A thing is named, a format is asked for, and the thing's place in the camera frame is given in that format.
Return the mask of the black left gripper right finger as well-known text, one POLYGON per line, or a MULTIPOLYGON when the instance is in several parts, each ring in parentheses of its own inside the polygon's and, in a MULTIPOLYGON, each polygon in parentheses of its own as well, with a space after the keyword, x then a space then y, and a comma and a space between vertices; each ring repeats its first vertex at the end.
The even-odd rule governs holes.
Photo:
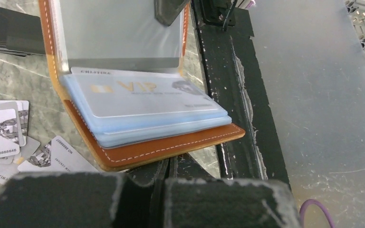
POLYGON ((215 179, 189 155, 169 160, 166 228, 298 228, 290 188, 278 180, 215 179))

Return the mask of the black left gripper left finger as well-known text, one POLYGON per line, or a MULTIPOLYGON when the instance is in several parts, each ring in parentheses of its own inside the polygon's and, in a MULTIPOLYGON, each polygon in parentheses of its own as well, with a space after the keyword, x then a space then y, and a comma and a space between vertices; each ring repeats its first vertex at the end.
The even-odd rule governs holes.
POLYGON ((19 173, 0 191, 0 228, 147 228, 168 168, 19 173))

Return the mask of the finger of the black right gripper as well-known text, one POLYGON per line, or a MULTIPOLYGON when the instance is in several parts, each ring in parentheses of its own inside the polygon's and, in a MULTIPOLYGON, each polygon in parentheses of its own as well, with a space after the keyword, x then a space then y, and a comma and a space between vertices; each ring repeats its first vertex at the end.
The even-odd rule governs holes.
POLYGON ((171 26, 189 0, 154 0, 156 20, 164 26, 171 26))

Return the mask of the brown leather card holder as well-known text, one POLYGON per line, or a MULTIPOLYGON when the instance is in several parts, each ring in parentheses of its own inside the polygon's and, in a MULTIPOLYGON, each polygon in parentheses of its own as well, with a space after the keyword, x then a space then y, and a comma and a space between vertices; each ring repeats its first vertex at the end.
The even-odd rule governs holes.
POLYGON ((245 131, 181 76, 187 0, 41 0, 52 85, 106 171, 239 139, 245 131))

